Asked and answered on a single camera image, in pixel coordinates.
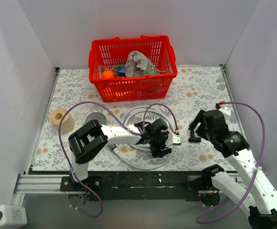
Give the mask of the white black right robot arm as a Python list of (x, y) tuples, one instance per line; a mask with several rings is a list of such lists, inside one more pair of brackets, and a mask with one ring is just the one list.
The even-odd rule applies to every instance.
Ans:
[(277, 229), (277, 191), (255, 160), (242, 134), (228, 129), (226, 119), (230, 114), (231, 111), (225, 106), (210, 111), (200, 110), (189, 125), (189, 141), (194, 142), (195, 135), (210, 141), (236, 169), (246, 188), (217, 164), (205, 168), (192, 183), (209, 190), (216, 188), (222, 191), (244, 212), (251, 228)]

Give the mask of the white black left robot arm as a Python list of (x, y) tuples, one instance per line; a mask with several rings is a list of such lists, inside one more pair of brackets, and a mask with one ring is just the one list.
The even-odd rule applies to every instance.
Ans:
[(153, 158), (162, 158), (181, 144), (180, 136), (170, 132), (161, 118), (152, 123), (139, 122), (126, 128), (102, 125), (97, 120), (91, 120), (71, 134), (68, 141), (72, 152), (71, 185), (78, 191), (87, 186), (88, 163), (105, 146), (148, 145)]

